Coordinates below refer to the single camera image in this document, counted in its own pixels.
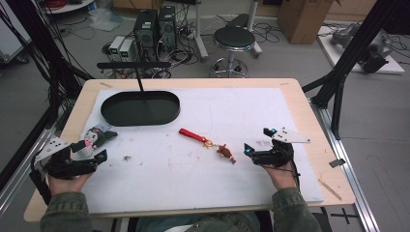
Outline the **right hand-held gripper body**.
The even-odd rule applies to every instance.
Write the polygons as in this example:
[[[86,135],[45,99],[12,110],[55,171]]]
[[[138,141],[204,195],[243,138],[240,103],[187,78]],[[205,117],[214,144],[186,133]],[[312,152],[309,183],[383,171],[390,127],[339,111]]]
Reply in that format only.
[[[256,165],[271,164],[281,167],[294,158],[293,143],[309,143],[310,140],[292,130],[281,128],[276,130],[272,139],[273,147],[269,151],[255,151],[252,162]]]

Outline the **plush doll keychain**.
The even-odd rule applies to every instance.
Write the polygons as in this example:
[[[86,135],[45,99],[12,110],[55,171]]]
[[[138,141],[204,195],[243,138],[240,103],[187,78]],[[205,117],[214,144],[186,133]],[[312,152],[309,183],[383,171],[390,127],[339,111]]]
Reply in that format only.
[[[110,126],[94,126],[86,131],[83,138],[79,141],[80,149],[77,153],[83,158],[89,158],[96,149],[117,135],[118,133],[112,131]]]

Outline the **person's right hand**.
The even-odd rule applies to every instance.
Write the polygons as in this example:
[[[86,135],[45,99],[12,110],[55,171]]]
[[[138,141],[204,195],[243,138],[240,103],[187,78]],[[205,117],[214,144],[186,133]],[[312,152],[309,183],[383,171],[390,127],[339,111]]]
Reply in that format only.
[[[281,167],[263,165],[263,169],[268,173],[277,190],[295,188],[297,186],[295,175],[289,162]]]

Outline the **wooden table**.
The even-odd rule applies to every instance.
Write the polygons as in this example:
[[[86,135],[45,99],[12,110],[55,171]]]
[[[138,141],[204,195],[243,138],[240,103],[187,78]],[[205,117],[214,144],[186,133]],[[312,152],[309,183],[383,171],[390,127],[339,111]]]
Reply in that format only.
[[[332,168],[329,162],[335,159],[335,153],[316,119],[300,83],[294,78],[172,78],[146,79],[143,82],[147,90],[167,90],[174,93],[177,89],[204,88],[279,88],[289,106],[295,129],[293,131],[308,138],[309,143],[298,144],[295,147],[295,161],[301,174],[301,190],[309,205],[336,206],[351,204],[355,196],[341,168]],[[342,200],[335,198],[319,182],[321,179],[335,190]],[[183,215],[195,213],[214,213],[229,211],[268,210],[262,207],[227,207],[205,210],[165,211],[163,213],[122,213],[104,214],[93,218],[142,217]]]

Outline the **white table mat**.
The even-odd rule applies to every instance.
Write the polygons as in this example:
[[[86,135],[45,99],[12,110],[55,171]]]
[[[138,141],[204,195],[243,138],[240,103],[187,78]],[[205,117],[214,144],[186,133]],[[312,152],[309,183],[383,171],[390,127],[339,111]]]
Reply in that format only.
[[[293,117],[279,88],[177,89],[180,114],[161,126],[123,127],[106,142],[106,162],[83,191],[94,216],[163,213],[271,204],[275,188],[266,171],[244,154],[271,148],[264,128],[290,131]],[[232,164],[215,148],[183,136],[187,129],[225,144]]]

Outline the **round black stool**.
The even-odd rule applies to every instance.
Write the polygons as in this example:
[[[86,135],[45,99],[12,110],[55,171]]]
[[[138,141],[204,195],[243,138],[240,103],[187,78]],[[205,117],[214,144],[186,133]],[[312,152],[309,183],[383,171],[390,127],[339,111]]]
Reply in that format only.
[[[209,75],[220,77],[225,74],[227,77],[246,78],[249,68],[244,62],[235,58],[235,53],[250,51],[255,45],[254,35],[242,27],[225,26],[214,33],[213,42],[217,47],[226,50],[227,56],[219,58],[213,64]]]

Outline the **white floor board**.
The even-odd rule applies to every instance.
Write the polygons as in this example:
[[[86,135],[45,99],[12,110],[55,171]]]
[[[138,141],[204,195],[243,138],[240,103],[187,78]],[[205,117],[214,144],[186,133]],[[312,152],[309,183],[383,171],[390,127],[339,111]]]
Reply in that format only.
[[[331,38],[334,33],[334,30],[328,26],[322,26],[318,32],[317,40],[324,49],[327,57],[334,67],[339,60],[344,49],[339,44],[331,44]],[[377,73],[382,74],[403,74],[405,70],[400,66],[400,64],[392,57],[387,56],[386,60],[388,61],[383,67],[381,67]]]

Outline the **white power supply box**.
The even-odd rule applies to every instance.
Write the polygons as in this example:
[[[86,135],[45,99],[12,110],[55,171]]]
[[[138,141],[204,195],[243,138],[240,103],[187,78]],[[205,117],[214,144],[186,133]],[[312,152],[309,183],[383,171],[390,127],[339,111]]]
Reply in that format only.
[[[117,36],[108,48],[110,59],[113,62],[119,62],[121,60],[120,48],[122,46],[124,39],[124,36]]]
[[[133,40],[125,39],[120,48],[120,56],[123,62],[132,62],[135,57]]]

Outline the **black padded seat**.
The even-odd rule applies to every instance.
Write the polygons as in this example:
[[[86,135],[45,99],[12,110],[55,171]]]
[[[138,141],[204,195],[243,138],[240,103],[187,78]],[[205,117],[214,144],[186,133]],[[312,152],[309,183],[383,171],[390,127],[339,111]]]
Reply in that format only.
[[[230,20],[227,27],[247,28],[249,22],[249,16],[247,14],[238,14],[235,18]]]

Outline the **cardboard box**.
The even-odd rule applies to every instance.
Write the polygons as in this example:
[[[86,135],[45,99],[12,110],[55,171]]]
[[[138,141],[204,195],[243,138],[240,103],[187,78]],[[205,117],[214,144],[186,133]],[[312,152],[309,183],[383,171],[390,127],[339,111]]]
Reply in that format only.
[[[283,0],[278,26],[290,44],[312,44],[335,0]]]

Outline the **clear plastic bag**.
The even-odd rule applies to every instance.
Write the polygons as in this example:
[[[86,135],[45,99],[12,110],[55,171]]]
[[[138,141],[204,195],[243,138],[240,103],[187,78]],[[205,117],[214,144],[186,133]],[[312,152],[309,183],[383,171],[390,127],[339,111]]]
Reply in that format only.
[[[89,12],[91,19],[90,26],[93,29],[110,32],[119,27],[123,18],[115,14],[110,9],[94,9]]]

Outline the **grey robot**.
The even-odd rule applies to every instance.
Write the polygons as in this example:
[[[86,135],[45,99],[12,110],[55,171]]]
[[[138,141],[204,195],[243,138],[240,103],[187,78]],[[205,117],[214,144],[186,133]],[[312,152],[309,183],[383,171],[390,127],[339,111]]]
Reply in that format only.
[[[354,36],[357,34],[361,24],[351,23],[347,28],[333,33],[331,44],[340,44],[342,48],[346,48]],[[392,41],[383,37],[379,31],[369,46],[365,49],[358,64],[365,73],[376,73],[389,61],[386,59],[391,54]]]

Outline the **white panel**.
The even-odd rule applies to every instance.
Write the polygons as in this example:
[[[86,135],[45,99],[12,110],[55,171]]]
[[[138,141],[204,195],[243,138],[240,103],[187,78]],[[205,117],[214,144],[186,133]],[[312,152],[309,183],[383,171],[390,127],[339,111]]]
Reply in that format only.
[[[6,0],[0,0],[0,63],[10,63],[23,50],[23,45],[18,40],[14,30],[26,42],[31,42],[31,38]]]

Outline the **aluminium rail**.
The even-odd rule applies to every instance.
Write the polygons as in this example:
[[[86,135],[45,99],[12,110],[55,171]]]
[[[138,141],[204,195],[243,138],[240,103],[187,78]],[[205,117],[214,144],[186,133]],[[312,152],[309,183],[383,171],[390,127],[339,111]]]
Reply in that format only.
[[[324,131],[331,148],[333,149],[335,156],[338,160],[344,160],[344,164],[340,166],[343,170],[347,181],[355,195],[354,208],[360,219],[361,225],[365,232],[380,232],[379,226],[373,215],[372,210],[367,203],[365,194],[360,185],[359,179],[356,176],[354,168],[348,157],[348,154],[340,139],[337,139],[335,134],[331,130],[332,117],[328,109],[322,109],[312,104],[311,108]]]
[[[59,116],[51,117],[51,108],[49,107],[0,172],[0,218],[7,212],[27,180],[32,158],[53,136],[55,123],[58,119]]]

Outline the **black frame strut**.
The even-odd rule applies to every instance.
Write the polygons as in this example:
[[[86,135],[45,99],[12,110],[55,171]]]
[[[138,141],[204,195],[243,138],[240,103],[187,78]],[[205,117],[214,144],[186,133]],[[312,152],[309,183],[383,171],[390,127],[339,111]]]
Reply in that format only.
[[[306,93],[320,87],[319,92],[310,100],[321,109],[328,106],[330,99],[334,99],[331,132],[337,140],[340,140],[339,121],[345,80],[377,33],[401,4],[410,4],[410,0],[376,0],[357,34],[345,48],[335,66],[326,75],[302,88]]]
[[[51,117],[55,118],[61,106],[72,105],[78,98],[82,89],[79,79],[90,80],[93,76],[65,58],[50,33],[49,25],[33,0],[6,0],[6,2],[31,38],[31,43],[28,43],[14,30],[18,40],[49,84],[47,99],[51,108]]]

